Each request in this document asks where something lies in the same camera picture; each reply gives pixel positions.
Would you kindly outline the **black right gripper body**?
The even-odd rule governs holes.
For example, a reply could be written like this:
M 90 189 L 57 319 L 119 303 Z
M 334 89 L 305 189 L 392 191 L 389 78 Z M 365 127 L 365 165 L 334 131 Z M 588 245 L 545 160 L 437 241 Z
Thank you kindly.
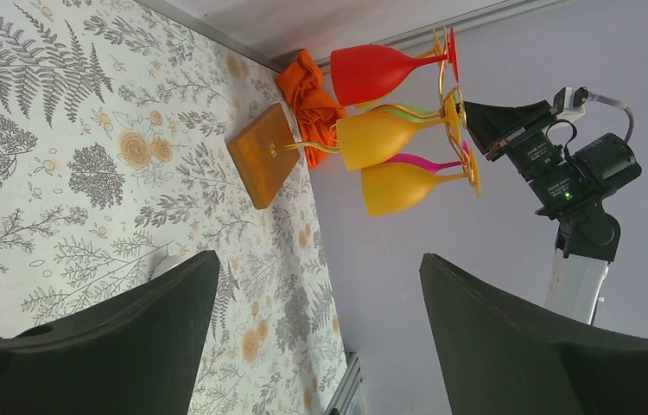
M 599 203 L 642 173 L 632 149 L 613 133 L 571 154 L 538 132 L 506 155 L 541 202 L 536 215 L 550 219 Z

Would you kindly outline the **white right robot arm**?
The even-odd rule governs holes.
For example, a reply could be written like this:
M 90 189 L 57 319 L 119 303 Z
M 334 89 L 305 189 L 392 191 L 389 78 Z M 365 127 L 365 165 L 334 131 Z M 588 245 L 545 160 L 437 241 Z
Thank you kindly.
M 500 106 L 465 101 L 466 129 L 485 159 L 507 157 L 541 203 L 538 216 L 558 224 L 546 309 L 590 324 L 619 248 L 621 227 L 603 201 L 642 168 L 612 132 L 572 152 L 549 130 L 562 123 L 545 100 Z

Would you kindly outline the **red wine glass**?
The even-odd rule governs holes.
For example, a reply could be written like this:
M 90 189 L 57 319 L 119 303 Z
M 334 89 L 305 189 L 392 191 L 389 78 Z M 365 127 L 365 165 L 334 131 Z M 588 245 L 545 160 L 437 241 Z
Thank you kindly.
M 450 71 L 460 81 L 455 30 L 444 27 L 432 31 L 432 48 L 417 56 L 381 44 L 366 44 L 334 50 L 329 68 L 334 94 L 343 106 L 376 102 L 393 90 L 416 69 L 435 64 L 439 81 Z

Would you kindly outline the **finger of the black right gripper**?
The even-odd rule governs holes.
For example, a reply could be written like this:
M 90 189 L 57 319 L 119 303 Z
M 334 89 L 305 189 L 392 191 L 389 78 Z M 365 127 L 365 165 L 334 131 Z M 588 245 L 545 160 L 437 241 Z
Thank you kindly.
M 508 156 L 520 162 L 544 163 L 556 156 L 556 147 L 544 133 L 545 125 L 485 128 L 485 146 L 488 159 L 496 161 Z
M 467 116 L 466 128 L 474 144 L 479 150 L 489 150 L 498 140 L 549 117 L 552 106 L 545 100 L 517 107 L 465 101 L 463 109 Z

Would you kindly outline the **orange crumpled cloth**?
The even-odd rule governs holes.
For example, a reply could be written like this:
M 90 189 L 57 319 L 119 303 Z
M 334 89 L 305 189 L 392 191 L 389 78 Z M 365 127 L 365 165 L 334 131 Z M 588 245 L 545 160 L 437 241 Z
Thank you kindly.
M 346 116 L 346 110 L 323 89 L 322 77 L 314 59 L 302 49 L 275 82 L 293 110 L 302 140 L 337 147 L 334 126 Z

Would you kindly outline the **wooden rack base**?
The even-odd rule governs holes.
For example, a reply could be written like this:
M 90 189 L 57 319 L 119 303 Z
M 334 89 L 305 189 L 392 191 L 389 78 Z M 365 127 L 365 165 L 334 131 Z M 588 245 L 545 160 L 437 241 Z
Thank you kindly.
M 266 109 L 227 144 L 245 190 L 257 210 L 274 200 L 300 159 L 282 104 Z

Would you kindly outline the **yellow wine glass front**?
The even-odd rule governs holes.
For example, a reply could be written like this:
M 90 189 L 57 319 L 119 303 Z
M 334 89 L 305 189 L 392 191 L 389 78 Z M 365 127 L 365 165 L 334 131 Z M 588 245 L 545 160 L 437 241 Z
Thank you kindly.
M 461 166 L 436 174 L 407 163 L 379 163 L 360 171 L 362 194 L 367 213 L 373 217 L 395 214 L 411 208 L 436 187 L 465 179 L 477 196 L 482 196 L 480 172 L 473 152 L 457 151 Z

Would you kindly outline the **green wine glass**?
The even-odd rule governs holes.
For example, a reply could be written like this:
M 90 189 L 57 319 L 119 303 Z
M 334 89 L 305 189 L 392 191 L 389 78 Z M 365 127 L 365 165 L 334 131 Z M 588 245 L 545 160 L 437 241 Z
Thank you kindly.
M 442 117 L 440 111 L 428 112 L 410 105 L 383 104 L 365 110 L 366 112 L 389 113 L 400 118 L 405 118 L 414 123 L 424 123 Z

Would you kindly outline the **pink wine glass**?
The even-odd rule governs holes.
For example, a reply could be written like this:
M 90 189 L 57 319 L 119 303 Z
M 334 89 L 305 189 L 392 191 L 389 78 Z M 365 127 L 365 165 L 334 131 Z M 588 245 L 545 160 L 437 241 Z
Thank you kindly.
M 441 170 L 461 166 L 460 161 L 447 162 L 447 163 L 434 163 L 421 156 L 409 153 L 398 153 L 385 161 L 385 163 L 407 163 L 412 164 L 418 168 L 427 170 L 430 173 L 436 174 Z

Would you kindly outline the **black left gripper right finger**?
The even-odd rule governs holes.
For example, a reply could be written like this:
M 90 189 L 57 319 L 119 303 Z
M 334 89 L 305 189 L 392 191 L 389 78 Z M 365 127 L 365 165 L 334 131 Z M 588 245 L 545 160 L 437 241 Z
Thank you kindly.
M 427 253 L 422 293 L 454 414 L 648 414 L 648 339 L 577 322 Z

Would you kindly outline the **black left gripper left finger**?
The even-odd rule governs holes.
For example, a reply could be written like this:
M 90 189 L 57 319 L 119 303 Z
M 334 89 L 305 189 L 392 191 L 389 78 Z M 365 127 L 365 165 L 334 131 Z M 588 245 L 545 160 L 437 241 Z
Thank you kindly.
M 0 414 L 185 414 L 219 282 L 204 251 L 145 284 L 0 337 Z

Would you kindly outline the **yellow wine glass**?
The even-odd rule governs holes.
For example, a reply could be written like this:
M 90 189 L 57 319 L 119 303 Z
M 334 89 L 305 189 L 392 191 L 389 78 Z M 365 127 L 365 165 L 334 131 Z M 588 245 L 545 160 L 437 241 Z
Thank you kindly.
M 473 152 L 457 151 L 461 166 L 436 174 L 407 163 L 379 163 L 360 171 L 362 194 L 367 213 L 373 217 L 395 214 L 411 208 L 436 187 L 465 179 L 477 196 L 482 196 L 480 172 Z
M 467 116 L 462 103 L 453 95 L 442 101 L 441 118 L 414 123 L 383 112 L 363 112 L 340 119 L 334 126 L 339 153 L 349 170 L 359 170 L 383 163 L 400 150 L 421 130 L 442 125 L 447 136 L 459 145 L 461 128 Z
M 416 68 L 447 58 L 434 50 L 410 56 L 382 45 L 365 45 L 353 57 L 346 77 L 351 85 L 340 103 L 365 109 L 394 91 Z

